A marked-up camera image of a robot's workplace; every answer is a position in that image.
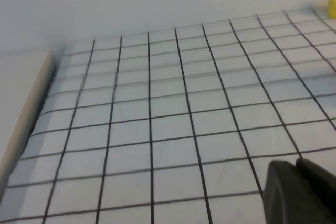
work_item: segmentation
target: black grid line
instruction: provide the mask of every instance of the black grid line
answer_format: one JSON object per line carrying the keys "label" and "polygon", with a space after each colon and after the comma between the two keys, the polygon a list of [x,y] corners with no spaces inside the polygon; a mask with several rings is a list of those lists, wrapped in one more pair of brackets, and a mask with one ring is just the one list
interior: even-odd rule
{"label": "black grid line", "polygon": [[65,150],[67,148],[67,144],[68,144],[69,137],[70,137],[71,127],[72,127],[72,124],[74,122],[73,120],[74,120],[75,114],[76,114],[76,107],[77,107],[78,102],[79,102],[81,91],[82,91],[82,89],[84,87],[86,75],[87,75],[87,73],[89,71],[90,61],[91,61],[91,58],[92,58],[92,53],[93,53],[95,42],[96,41],[94,40],[93,43],[92,43],[91,55],[90,55],[89,63],[87,65],[86,72],[85,72],[86,74],[84,75],[84,77],[82,79],[82,83],[81,83],[80,89],[79,89],[78,94],[77,94],[75,109],[74,109],[74,112],[72,114],[71,121],[70,121],[70,129],[68,130],[67,138],[66,138],[66,141],[65,141],[65,144],[64,144],[64,147],[63,147],[63,151],[62,151],[62,154],[61,154],[61,157],[60,157],[57,169],[56,169],[54,180],[52,182],[53,185],[51,186],[51,191],[50,191],[50,194],[49,194],[49,197],[48,197],[47,206],[46,206],[46,210],[45,210],[45,213],[44,213],[44,216],[43,216],[42,224],[45,224],[45,222],[46,222],[46,216],[48,215],[48,212],[49,212],[49,207],[50,207],[51,199],[53,197],[53,193],[54,193],[55,186],[56,186],[57,176],[58,176],[59,170],[61,168],[61,164],[62,164],[62,160],[63,160],[63,157],[64,157],[64,153],[65,153]]}
{"label": "black grid line", "polygon": [[254,73],[256,74],[256,76],[257,76],[257,78],[258,78],[258,80],[259,80],[259,82],[260,82],[260,85],[262,86],[264,92],[266,93],[266,96],[267,96],[269,102],[271,103],[271,105],[272,105],[274,111],[277,113],[277,116],[278,116],[278,118],[279,118],[279,120],[280,120],[280,122],[281,122],[283,128],[285,129],[285,131],[286,131],[286,133],[287,133],[289,139],[291,140],[291,142],[292,142],[292,144],[293,144],[295,150],[297,151],[298,155],[302,158],[302,155],[301,155],[301,153],[300,153],[300,151],[299,151],[299,148],[298,148],[297,144],[295,143],[294,138],[293,138],[292,135],[289,133],[289,130],[287,129],[287,127],[286,127],[286,125],[285,125],[285,122],[283,121],[283,119],[282,119],[282,117],[281,117],[281,115],[280,115],[280,113],[279,113],[277,107],[274,105],[273,100],[272,100],[271,96],[269,95],[269,93],[268,93],[268,91],[267,91],[267,89],[266,89],[264,83],[262,82],[259,73],[257,72],[256,68],[254,67],[254,65],[253,65],[253,63],[252,63],[252,61],[251,61],[249,55],[246,53],[243,44],[240,42],[240,40],[239,40],[239,38],[238,38],[238,36],[237,36],[235,30],[234,30],[234,27],[233,27],[233,25],[232,25],[232,23],[231,23],[231,20],[229,20],[229,22],[230,22],[232,31],[235,33],[236,39],[238,40],[238,42],[239,42],[239,44],[240,44],[240,46],[241,46],[241,48],[242,48],[244,54],[246,55],[246,58],[247,58],[248,62],[250,63],[251,67],[253,68],[253,71],[254,71]]}
{"label": "black grid line", "polygon": [[213,222],[212,222],[212,216],[211,216],[211,210],[210,210],[210,205],[209,205],[208,193],[207,193],[206,185],[205,185],[205,177],[204,177],[204,173],[203,173],[201,154],[200,154],[200,150],[198,149],[198,143],[197,143],[197,139],[196,139],[194,121],[193,121],[193,117],[191,115],[190,102],[189,102],[189,97],[188,97],[188,94],[187,94],[188,93],[188,89],[187,89],[187,84],[186,84],[185,76],[184,76],[184,70],[183,70],[183,64],[182,64],[182,58],[181,58],[181,52],[180,52],[180,46],[178,44],[179,43],[179,39],[177,37],[176,29],[174,29],[174,30],[175,30],[175,38],[176,38],[177,50],[179,51],[178,56],[180,58],[181,72],[182,72],[183,83],[184,83],[184,90],[185,90],[185,97],[186,97],[186,101],[187,101],[187,105],[188,105],[188,112],[189,112],[189,118],[190,118],[190,123],[191,123],[191,128],[192,128],[192,132],[193,132],[193,138],[194,138],[194,143],[195,143],[195,148],[196,148],[196,153],[197,153],[199,171],[200,171],[200,174],[201,174],[201,180],[202,180],[202,186],[203,186],[203,193],[204,193],[204,197],[205,197],[206,210],[207,210],[207,214],[208,214],[209,224],[213,224]]}
{"label": "black grid line", "polygon": [[334,72],[336,73],[336,69],[335,69],[335,67],[329,62],[329,60],[328,59],[326,59],[324,56],[323,56],[323,54],[320,52],[320,50],[319,49],[317,49],[316,48],[316,46],[306,37],[306,35],[305,34],[307,34],[307,33],[305,33],[305,34],[303,34],[302,32],[301,32],[301,30],[293,23],[293,21],[291,20],[291,18],[288,16],[288,14],[284,11],[284,14],[285,14],[285,16],[287,17],[287,19],[289,20],[289,22],[293,25],[293,27],[300,33],[300,35],[303,37],[303,38],[305,38],[305,40],[315,49],[315,51],[321,56],[321,58],[323,59],[323,60],[325,60],[326,61],[326,63],[332,68],[332,70],[334,70]]}
{"label": "black grid line", "polygon": [[[258,21],[260,23],[260,25],[263,27],[262,22],[260,21],[259,17],[257,16]],[[327,118],[327,120],[331,123],[331,125],[333,126],[333,128],[336,130],[336,126],[335,124],[331,121],[330,117],[328,116],[328,114],[326,113],[326,111],[324,110],[324,108],[321,106],[321,104],[319,103],[319,101],[317,100],[316,96],[314,96],[314,94],[310,91],[310,89],[308,88],[308,86],[306,85],[306,83],[303,81],[303,79],[300,77],[300,75],[298,74],[298,72],[296,71],[296,69],[293,67],[293,65],[290,63],[290,61],[287,59],[287,57],[285,56],[285,54],[282,52],[282,50],[279,48],[279,46],[275,43],[275,41],[272,39],[272,37],[270,36],[269,33],[267,33],[267,31],[264,29],[264,31],[266,32],[266,34],[268,35],[268,37],[271,39],[271,41],[273,42],[273,44],[277,47],[277,49],[280,51],[281,55],[284,57],[285,61],[288,63],[288,65],[290,66],[290,68],[294,71],[294,73],[296,74],[296,76],[298,77],[298,79],[301,81],[302,85],[305,87],[305,89],[308,91],[308,93],[310,94],[310,96],[314,99],[315,103],[317,104],[317,106],[320,108],[320,110],[322,111],[322,113],[324,114],[324,116]]]}
{"label": "black grid line", "polygon": [[151,48],[149,33],[147,33],[148,40],[148,117],[149,117],[149,141],[150,141],[150,155],[151,155],[151,224],[154,224],[154,171],[153,171],[153,137],[152,137],[152,109],[151,109]]}
{"label": "black grid line", "polygon": [[[314,97],[315,98],[319,98],[319,97],[331,97],[331,96],[334,96],[334,95],[336,95],[336,94],[335,93],[332,93],[332,94],[321,94],[321,95],[316,95]],[[273,103],[282,103],[282,102],[289,102],[289,101],[309,100],[309,99],[314,99],[314,97],[303,97],[303,98],[285,99],[285,100],[275,101]],[[265,105],[265,104],[271,104],[271,102],[261,102],[261,103],[251,103],[251,104],[244,104],[244,105],[235,105],[235,106],[232,106],[232,108],[242,108],[242,107]],[[227,110],[227,109],[229,109],[229,107],[218,108],[218,109],[210,109],[210,110],[194,111],[194,112],[191,112],[191,114],[204,113],[204,112],[210,112],[210,111]],[[183,113],[178,113],[178,114],[152,116],[151,119],[168,118],[168,117],[179,116],[179,115],[188,115],[188,112],[183,112]],[[148,119],[149,118],[130,119],[130,120],[125,120],[125,121],[111,122],[111,124],[120,124],[120,123],[134,122],[134,121],[143,121],[143,120],[148,120]],[[300,123],[303,123],[303,122],[285,123],[285,125],[293,125],[293,124],[300,124]],[[96,127],[96,126],[103,126],[103,125],[109,125],[109,122],[100,123],[100,124],[90,124],[90,125],[85,125],[85,126],[76,126],[76,127],[72,127],[72,128],[67,127],[67,128],[61,128],[61,129],[55,129],[55,130],[41,131],[41,132],[37,132],[37,133],[34,133],[34,134],[30,135],[30,137],[33,137],[33,136],[36,136],[36,135],[45,134],[45,133],[50,133],[50,132],[56,132],[56,131],[66,131],[66,130],[69,130],[69,129],[83,129],[83,128],[88,128],[88,127]]]}
{"label": "black grid line", "polygon": [[[222,195],[211,195],[208,198],[229,198],[229,197],[235,197],[235,196],[244,196],[244,195],[253,195],[257,194],[258,191],[247,191],[242,193],[233,193],[233,194],[222,194]],[[188,202],[193,200],[202,200],[205,199],[205,197],[193,197],[193,198],[183,198],[183,199],[174,199],[174,200],[167,200],[167,201],[157,201],[154,204],[155,205],[162,205],[162,204],[171,204],[171,203],[178,203],[178,202]],[[136,207],[145,207],[150,206],[150,203],[140,203],[140,204],[133,204],[133,205],[125,205],[125,206],[118,206],[118,207],[109,207],[109,208],[101,208],[100,211],[113,211],[113,210],[119,210],[119,209],[128,209],[128,208],[136,208]],[[83,210],[83,211],[71,211],[71,212],[61,212],[57,214],[50,214],[47,216],[47,218],[50,217],[58,217],[58,216],[67,216],[67,215],[78,215],[78,214],[88,214],[97,212],[97,209],[91,209],[91,210]],[[19,217],[19,218],[12,218],[7,220],[1,220],[0,223],[9,223],[13,221],[20,221],[20,220],[32,220],[32,219],[39,219],[43,216],[27,216],[27,217]]]}
{"label": "black grid line", "polygon": [[[226,60],[226,59],[232,59],[232,58],[237,59],[237,58],[243,58],[243,57],[245,57],[245,55],[231,56],[231,57],[222,57],[222,58],[217,58],[217,60]],[[302,62],[295,62],[295,63],[293,63],[293,65],[300,65],[300,64],[304,64],[304,63],[318,62],[318,61],[324,61],[324,60],[325,60],[324,58],[322,58],[322,59],[314,59],[314,60],[306,60],[306,61],[302,61]],[[212,61],[212,59],[205,59],[205,60],[199,60],[199,61],[190,61],[190,62],[184,63],[183,65],[184,66],[188,66],[188,65],[191,65],[191,64],[208,63],[208,62],[211,62],[211,61]],[[256,69],[276,68],[276,67],[282,67],[282,66],[286,66],[286,65],[287,64],[285,64],[285,63],[274,64],[274,65],[264,65],[264,66],[256,67]],[[153,69],[161,69],[161,68],[177,67],[177,66],[180,66],[180,64],[169,64],[169,65],[164,65],[164,66],[152,67],[151,69],[153,70]],[[132,72],[145,71],[145,70],[148,70],[148,68],[130,69],[130,70],[123,71],[123,72],[119,71],[119,73],[132,73]],[[250,68],[249,67],[240,67],[240,68],[235,68],[235,69],[221,70],[220,72],[221,73],[235,73],[235,72],[241,72],[241,71],[247,71],[247,70],[250,70]],[[189,76],[194,76],[195,77],[195,76],[199,76],[199,75],[206,74],[206,73],[189,74],[188,77]],[[104,72],[99,72],[99,73],[88,74],[88,76],[90,77],[90,76],[96,75],[96,74],[109,75],[109,74],[115,74],[115,72],[104,71]],[[61,77],[61,78],[55,79],[54,81],[67,80],[69,78],[81,78],[82,76],[83,76],[82,74],[79,74],[79,75],[74,75],[74,76]],[[169,79],[172,79],[172,78],[176,78],[176,77],[168,77],[168,78],[162,78],[162,79],[156,79],[156,80],[157,81],[158,80],[169,80]],[[119,86],[127,86],[127,85],[131,85],[131,84],[134,84],[134,83],[137,83],[137,82],[120,84]]]}
{"label": "black grid line", "polygon": [[233,118],[233,120],[234,120],[234,123],[235,123],[236,129],[237,129],[237,132],[238,132],[240,141],[242,142],[242,145],[243,145],[243,147],[244,147],[244,150],[245,150],[246,156],[247,156],[247,158],[248,158],[248,162],[249,162],[249,164],[250,164],[250,167],[251,167],[251,170],[252,170],[254,179],[255,179],[255,181],[256,181],[256,184],[257,184],[257,187],[258,187],[258,190],[259,190],[259,193],[260,193],[260,196],[261,196],[261,198],[263,198],[263,191],[262,191],[262,188],[261,188],[261,186],[260,186],[260,182],[259,182],[259,179],[258,179],[256,170],[255,170],[254,165],[253,165],[253,163],[252,163],[252,160],[251,160],[251,157],[250,157],[248,148],[247,148],[247,146],[246,146],[246,143],[245,143],[245,141],[244,141],[243,135],[242,135],[242,133],[241,133],[241,131],[240,131],[240,128],[239,128],[239,125],[238,125],[238,122],[237,122],[235,113],[234,113],[234,111],[233,111],[233,109],[232,109],[232,106],[231,106],[231,103],[230,103],[230,100],[229,100],[229,96],[228,96],[228,94],[227,94],[227,92],[226,92],[226,89],[225,89],[225,86],[224,86],[222,77],[220,76],[221,74],[219,73],[219,69],[218,69],[218,66],[217,66],[215,57],[214,57],[214,55],[213,55],[213,53],[212,53],[211,46],[210,46],[209,41],[208,41],[208,39],[207,39],[206,32],[205,32],[205,29],[204,29],[204,26],[203,26],[203,25],[202,25],[202,29],[203,29],[203,34],[204,34],[206,43],[207,43],[207,45],[208,45],[208,48],[209,48],[209,51],[210,51],[210,54],[211,54],[213,63],[214,63],[214,65],[215,65],[215,68],[216,68],[216,71],[217,71],[218,78],[219,78],[219,80],[220,80],[220,82],[221,82],[221,85],[222,85],[222,88],[223,88],[223,91],[224,91],[224,95],[225,95],[227,104],[228,104],[229,109],[230,109],[231,116],[232,116],[232,118]]}
{"label": "black grid line", "polygon": [[[312,33],[322,33],[322,32],[325,32],[325,31],[318,31],[318,32],[312,32]],[[286,35],[286,36],[283,36],[283,37],[293,37],[293,36],[298,36],[298,35],[299,34],[296,34],[296,35]],[[268,39],[243,41],[243,43],[245,43],[245,42],[263,41],[263,40],[268,40]],[[227,44],[220,44],[220,45],[212,46],[212,48],[222,47],[222,46],[230,46],[230,45],[236,45],[236,44],[238,44],[238,43],[237,42],[233,42],[233,43],[227,43]],[[321,44],[316,44],[315,46],[324,46],[324,45],[333,45],[333,44],[336,44],[336,42],[321,43]],[[299,49],[299,48],[306,48],[306,47],[311,47],[311,45],[309,45],[309,46],[299,46],[299,47],[284,48],[283,50],[292,50],[292,49]],[[191,48],[191,49],[181,50],[181,52],[194,51],[194,50],[200,50],[200,49],[206,49],[206,48],[207,47],[197,47],[197,48]],[[270,51],[263,51],[263,52],[273,52],[273,51],[277,51],[277,50],[270,50]],[[260,53],[263,53],[263,52],[253,52],[253,53],[250,53],[249,55],[257,55],[257,54],[260,54]],[[160,52],[160,53],[156,53],[156,54],[151,54],[151,57],[162,56],[162,55],[167,55],[167,54],[177,54],[177,53],[178,53],[178,51]],[[146,58],[146,57],[147,57],[147,55],[141,55],[141,56],[134,56],[134,57],[126,57],[126,58],[124,58],[122,60],[139,59],[139,58]],[[115,59],[101,60],[101,61],[95,61],[93,63],[102,63],[102,62],[110,62],[110,61],[116,61],[116,60]],[[83,63],[83,64],[76,64],[76,65],[69,65],[69,66],[66,66],[66,67],[62,67],[62,69],[63,68],[68,68],[68,67],[73,67],[73,66],[80,66],[80,65],[85,65],[85,63]]]}
{"label": "black grid line", "polygon": [[[315,152],[322,152],[322,151],[329,151],[329,150],[336,150],[336,145],[334,147],[324,147],[324,148],[306,150],[306,151],[302,151],[301,153],[315,153]],[[250,159],[254,160],[256,158],[283,157],[283,156],[289,156],[289,155],[298,155],[298,153],[297,152],[286,152],[286,153],[276,153],[276,154],[252,155],[250,156]],[[206,161],[206,162],[202,162],[202,165],[222,164],[222,163],[227,163],[227,162],[248,161],[248,160],[249,160],[249,157],[247,156],[246,157],[234,157],[234,158],[227,158],[227,159],[218,159],[214,161]],[[107,173],[105,174],[105,177],[135,174],[135,173],[142,173],[142,172],[153,172],[156,170],[178,169],[178,168],[193,167],[193,166],[198,166],[198,165],[199,165],[198,163],[190,163],[190,164],[163,166],[163,167],[155,167],[155,168],[148,168],[148,169],[128,170],[125,172]],[[83,179],[101,178],[101,177],[103,177],[102,174],[95,174],[95,175],[87,175],[87,176],[59,178],[56,181],[61,182],[61,181],[83,180]],[[10,186],[7,186],[7,188],[18,188],[18,187],[26,187],[26,186],[33,186],[33,185],[42,185],[42,184],[49,184],[52,182],[53,180],[43,180],[40,182],[10,185]]]}
{"label": "black grid line", "polygon": [[[298,63],[292,63],[292,64],[294,66],[297,66],[297,65],[302,65],[302,64],[305,64],[305,63],[319,62],[319,61],[323,62],[324,60],[323,59],[320,59],[320,60],[307,60],[307,61],[298,62]],[[268,68],[277,68],[277,67],[283,67],[283,66],[287,66],[287,64],[265,65],[265,66],[257,67],[256,69],[268,69]],[[222,73],[222,74],[229,74],[229,73],[245,72],[245,71],[249,71],[249,70],[252,70],[252,68],[244,67],[244,68],[236,68],[236,69],[232,69],[232,70],[220,70],[220,73]],[[213,75],[216,75],[216,72],[205,72],[205,73],[189,74],[189,75],[186,76],[186,78],[187,79],[194,79],[194,78],[201,78],[201,77],[207,77],[207,76],[213,76]],[[329,73],[329,74],[321,74],[321,75],[318,75],[318,76],[307,76],[307,77],[303,77],[303,79],[308,79],[308,78],[319,79],[319,78],[322,78],[324,76],[330,76],[330,75],[333,75],[333,74]],[[161,79],[155,79],[155,80],[151,80],[151,81],[157,83],[157,82],[174,81],[174,80],[181,80],[181,76],[161,78]],[[288,79],[280,79],[280,80],[275,80],[275,81],[265,81],[264,84],[266,84],[266,83],[272,83],[272,82],[279,82],[279,81],[286,81],[286,80],[292,80],[292,79],[288,78]],[[147,83],[148,83],[147,81],[137,81],[137,82],[123,83],[123,84],[118,85],[118,87],[120,87],[120,86],[125,87],[125,86],[131,86],[131,85],[136,85],[136,84],[147,84]],[[240,87],[240,86],[227,87],[227,89],[229,89],[229,88],[235,88],[235,87]],[[113,86],[112,85],[108,85],[108,86],[100,86],[100,87],[88,88],[88,89],[84,89],[84,91],[96,90],[96,89],[105,89],[105,88],[107,89],[107,88],[110,88],[110,87],[113,87]],[[77,92],[77,91],[78,90],[69,90],[69,91],[55,92],[53,94],[48,95],[47,98],[55,96],[55,95],[59,95],[59,94],[73,93],[73,92]]]}
{"label": "black grid line", "polygon": [[108,129],[108,136],[107,136],[107,143],[106,143],[106,152],[105,152],[105,158],[104,158],[104,165],[103,165],[103,173],[102,173],[102,180],[101,180],[101,186],[99,191],[99,198],[98,198],[98,206],[97,206],[97,215],[96,215],[96,224],[99,223],[99,214],[100,214],[100,208],[101,208],[101,200],[103,195],[103,189],[104,189],[104,182],[105,182],[105,175],[106,175],[106,166],[107,166],[107,159],[109,157],[109,145],[110,145],[110,138],[111,138],[111,122],[112,122],[112,114],[113,114],[113,105],[114,105],[114,97],[115,94],[115,88],[117,87],[118,82],[118,71],[119,71],[119,64],[120,64],[120,56],[121,56],[121,45],[122,45],[122,37],[120,37],[120,47],[119,47],[119,57],[118,57],[118,65],[117,65],[117,71],[115,73],[114,78],[114,86],[113,86],[113,94],[111,98],[111,111],[110,111],[110,120],[109,120],[109,129]]}

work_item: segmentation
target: white grid mat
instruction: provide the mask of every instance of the white grid mat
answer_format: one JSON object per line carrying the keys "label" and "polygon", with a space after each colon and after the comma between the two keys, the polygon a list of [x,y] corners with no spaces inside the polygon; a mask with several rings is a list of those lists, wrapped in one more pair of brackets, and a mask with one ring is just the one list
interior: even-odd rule
{"label": "white grid mat", "polygon": [[335,28],[304,9],[68,47],[0,223],[265,223],[271,160],[336,174]]}

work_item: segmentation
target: yellow object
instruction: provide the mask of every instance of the yellow object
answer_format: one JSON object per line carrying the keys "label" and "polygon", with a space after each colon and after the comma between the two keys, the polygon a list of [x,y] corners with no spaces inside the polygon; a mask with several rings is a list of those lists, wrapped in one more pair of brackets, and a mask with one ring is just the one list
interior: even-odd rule
{"label": "yellow object", "polygon": [[328,17],[336,18],[336,0],[328,0]]}

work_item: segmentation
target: grid mat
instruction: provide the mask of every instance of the grid mat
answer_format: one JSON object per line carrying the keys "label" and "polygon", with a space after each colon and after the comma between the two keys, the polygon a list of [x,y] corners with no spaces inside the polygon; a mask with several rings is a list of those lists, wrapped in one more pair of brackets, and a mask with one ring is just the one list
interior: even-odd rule
{"label": "grid mat", "polygon": [[271,160],[336,174],[336,21],[325,11],[67,47],[0,223],[265,223]]}

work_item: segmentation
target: grid square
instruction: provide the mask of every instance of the grid square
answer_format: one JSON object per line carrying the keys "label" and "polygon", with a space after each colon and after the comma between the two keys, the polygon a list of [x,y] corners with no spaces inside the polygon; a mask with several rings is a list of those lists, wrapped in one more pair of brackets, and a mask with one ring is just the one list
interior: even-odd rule
{"label": "grid square", "polygon": [[259,18],[264,26],[277,26],[289,23],[284,13],[264,14],[260,15]]}
{"label": "grid square", "polygon": [[287,14],[294,23],[317,19],[317,16],[311,9],[291,10],[288,11]]}
{"label": "grid square", "polygon": [[333,69],[324,60],[299,63],[293,65],[293,67],[298,72],[299,76],[302,78],[334,73]]}
{"label": "grid square", "polygon": [[322,57],[316,52],[313,47],[304,47],[284,50],[286,58],[290,63],[300,63],[310,60],[321,60]]}
{"label": "grid square", "polygon": [[194,48],[203,48],[208,46],[204,36],[190,39],[179,39],[178,43],[180,50],[190,50]]}
{"label": "grid square", "polygon": [[181,66],[169,66],[163,68],[151,68],[151,80],[182,77]]}
{"label": "grid square", "polygon": [[238,133],[197,137],[202,163],[247,157]]}
{"label": "grid square", "polygon": [[79,55],[63,56],[59,67],[64,68],[72,65],[87,64],[89,63],[90,55],[91,53],[87,52]]}
{"label": "grid square", "polygon": [[147,33],[127,35],[122,37],[123,47],[147,44],[147,42],[148,42]]}
{"label": "grid square", "polygon": [[117,86],[115,102],[148,98],[148,84],[137,83]]}
{"label": "grid square", "polygon": [[209,223],[204,200],[155,205],[154,211],[155,223]]}
{"label": "grid square", "polygon": [[201,25],[185,26],[176,29],[179,39],[203,36],[203,29]]}
{"label": "grid square", "polygon": [[300,34],[291,24],[265,27],[265,29],[272,38]]}
{"label": "grid square", "polygon": [[280,49],[310,46],[308,41],[302,35],[275,38],[274,42],[278,45]]}
{"label": "grid square", "polygon": [[335,176],[336,175],[335,152],[336,150],[326,150],[321,152],[303,153],[302,155],[304,158],[313,161],[314,163],[323,167],[324,169],[331,172]]}
{"label": "grid square", "polygon": [[255,68],[285,65],[287,62],[279,51],[262,52],[249,56]]}
{"label": "grid square", "polygon": [[72,129],[67,151],[106,147],[108,125]]}
{"label": "grid square", "polygon": [[151,99],[152,116],[187,113],[188,106],[185,95],[160,97]]}
{"label": "grid square", "polygon": [[147,55],[148,55],[148,45],[123,47],[121,49],[120,59],[135,58]]}
{"label": "grid square", "polygon": [[310,97],[309,92],[299,80],[267,83],[265,84],[265,88],[274,102]]}
{"label": "grid square", "polygon": [[41,113],[51,110],[74,108],[77,96],[78,92],[69,92],[55,94],[52,97],[47,97]]}
{"label": "grid square", "polygon": [[212,59],[208,48],[181,51],[180,53],[183,64]]}
{"label": "grid square", "polygon": [[33,134],[43,131],[67,129],[70,127],[72,114],[73,110],[63,110],[40,116],[35,124]]}
{"label": "grid square", "polygon": [[293,125],[288,130],[301,151],[336,147],[336,131],[330,122]]}
{"label": "grid square", "polygon": [[236,34],[241,42],[268,39],[267,34],[262,28],[238,31]]}
{"label": "grid square", "polygon": [[291,162],[292,164],[295,164],[296,160],[299,158],[299,155],[287,155],[287,156],[280,156],[280,157],[259,157],[259,158],[253,158],[252,162],[254,165],[254,168],[257,173],[257,177],[259,179],[259,183],[262,189],[265,189],[266,184],[266,177],[267,177],[267,170],[268,170],[268,164],[272,160],[283,160]]}
{"label": "grid square", "polygon": [[189,93],[188,97],[192,112],[228,107],[225,93],[222,90]]}
{"label": "grid square", "polygon": [[297,23],[296,26],[304,34],[330,30],[328,26],[319,20]]}
{"label": "grid square", "polygon": [[22,154],[22,158],[61,152],[67,135],[68,131],[66,130],[31,136]]}
{"label": "grid square", "polygon": [[249,41],[242,43],[246,53],[254,54],[257,52],[274,51],[277,48],[270,39]]}
{"label": "grid square", "polygon": [[7,188],[0,207],[0,220],[43,215],[51,186],[52,183]]}
{"label": "grid square", "polygon": [[113,74],[95,74],[86,77],[84,89],[101,88],[113,86],[115,80],[115,73]]}
{"label": "grid square", "polygon": [[96,215],[97,214],[95,212],[90,212],[88,214],[73,214],[73,215],[47,217],[46,224],[59,224],[59,223],[92,224],[96,221]]}
{"label": "grid square", "polygon": [[217,59],[217,67],[219,71],[237,71],[251,69],[251,65],[246,56],[238,56],[235,58]]}
{"label": "grid square", "polygon": [[211,51],[214,55],[214,58],[216,59],[244,55],[244,51],[242,50],[239,43],[232,44],[232,45],[212,47]]}
{"label": "grid square", "polygon": [[151,173],[105,178],[101,207],[119,207],[151,202]]}
{"label": "grid square", "polygon": [[132,101],[115,103],[113,106],[112,122],[148,118],[148,101]]}
{"label": "grid square", "polygon": [[214,223],[266,224],[263,201],[259,195],[210,199]]}
{"label": "grid square", "polygon": [[153,140],[191,136],[189,115],[152,119],[152,133]]}
{"label": "grid square", "polygon": [[225,195],[258,190],[247,160],[203,165],[208,195]]}
{"label": "grid square", "polygon": [[275,106],[287,124],[326,119],[313,99],[279,102]]}
{"label": "grid square", "polygon": [[136,82],[147,82],[148,70],[118,73],[118,85]]}
{"label": "grid square", "polygon": [[240,129],[281,124],[271,104],[252,105],[233,109]]}
{"label": "grid square", "polygon": [[211,89],[221,89],[222,85],[220,83],[217,74],[208,74],[200,77],[186,77],[185,78],[187,91],[196,92]]}
{"label": "grid square", "polygon": [[170,65],[180,64],[180,58],[178,52],[171,52],[162,55],[154,55],[150,57],[150,60],[151,60],[151,68],[166,67]]}
{"label": "grid square", "polygon": [[227,90],[231,106],[269,102],[261,85],[236,87]]}
{"label": "grid square", "polygon": [[149,33],[150,43],[161,42],[165,40],[175,40],[174,29],[152,31]]}
{"label": "grid square", "polygon": [[101,178],[57,182],[49,214],[92,210],[97,207]]}
{"label": "grid square", "polygon": [[106,173],[120,173],[151,168],[149,144],[137,144],[109,149]]}
{"label": "grid square", "polygon": [[307,87],[313,95],[334,94],[336,93],[336,78],[325,77],[305,80]]}
{"label": "grid square", "polygon": [[118,209],[112,211],[102,211],[99,215],[99,224],[127,223],[139,224],[151,222],[150,207],[136,207]]}
{"label": "grid square", "polygon": [[229,31],[232,31],[230,22],[228,20],[205,23],[204,30],[207,35],[221,34],[221,33],[227,33]]}
{"label": "grid square", "polygon": [[77,109],[72,127],[81,127],[108,123],[111,105],[95,106]]}
{"label": "grid square", "polygon": [[106,150],[66,153],[58,178],[74,178],[103,173]]}
{"label": "grid square", "polygon": [[99,61],[118,60],[118,58],[119,58],[119,48],[111,50],[93,51],[91,57],[91,64]]}
{"label": "grid square", "polygon": [[237,43],[236,36],[233,32],[224,33],[224,34],[214,34],[208,35],[207,39],[209,41],[210,46],[220,46],[225,44]]}
{"label": "grid square", "polygon": [[336,99],[334,95],[318,97],[317,100],[330,118],[336,118]]}
{"label": "grid square", "polygon": [[164,54],[166,52],[177,52],[177,44],[175,40],[164,41],[150,45],[151,55]]}
{"label": "grid square", "polygon": [[306,34],[307,39],[313,45],[336,42],[336,34],[333,31],[323,31],[321,33]]}
{"label": "grid square", "polygon": [[257,69],[262,82],[295,79],[297,76],[290,66]]}
{"label": "grid square", "polygon": [[236,130],[229,109],[193,113],[192,116],[197,135]]}
{"label": "grid square", "polygon": [[187,63],[183,65],[185,76],[190,76],[193,74],[203,74],[203,73],[214,73],[216,68],[212,60]]}
{"label": "grid square", "polygon": [[90,67],[89,67],[88,74],[102,73],[102,72],[115,73],[116,70],[117,70],[117,65],[118,65],[118,62],[116,60],[91,63]]}
{"label": "grid square", "polygon": [[204,196],[199,171],[198,166],[154,171],[154,201]]}
{"label": "grid square", "polygon": [[283,127],[243,131],[242,135],[251,156],[296,152]]}
{"label": "grid square", "polygon": [[154,168],[197,163],[193,138],[153,143]]}
{"label": "grid square", "polygon": [[120,60],[119,71],[135,71],[148,69],[148,57]]}
{"label": "grid square", "polygon": [[80,89],[83,77],[69,77],[53,82],[48,95],[53,95],[65,91],[77,91]]}
{"label": "grid square", "polygon": [[110,146],[149,141],[149,121],[112,124],[110,137]]}
{"label": "grid square", "polygon": [[151,97],[183,93],[185,93],[185,90],[182,78],[176,80],[151,81]]}
{"label": "grid square", "polygon": [[53,180],[61,155],[20,160],[8,180],[8,185],[29,184]]}
{"label": "grid square", "polygon": [[120,37],[96,39],[95,42],[95,50],[119,48],[119,47],[120,47]]}
{"label": "grid square", "polygon": [[79,52],[89,52],[92,50],[93,41],[81,41],[67,45],[65,48],[65,55],[77,54]]}
{"label": "grid square", "polygon": [[259,83],[258,77],[253,70],[221,73],[220,75],[222,77],[224,87],[226,88]]}
{"label": "grid square", "polygon": [[55,79],[66,78],[71,76],[83,76],[86,72],[87,65],[71,66],[62,68],[57,71]]}
{"label": "grid square", "polygon": [[257,17],[235,18],[231,23],[236,31],[260,27]]}
{"label": "grid square", "polygon": [[80,94],[78,106],[90,106],[112,102],[113,88],[83,90]]}

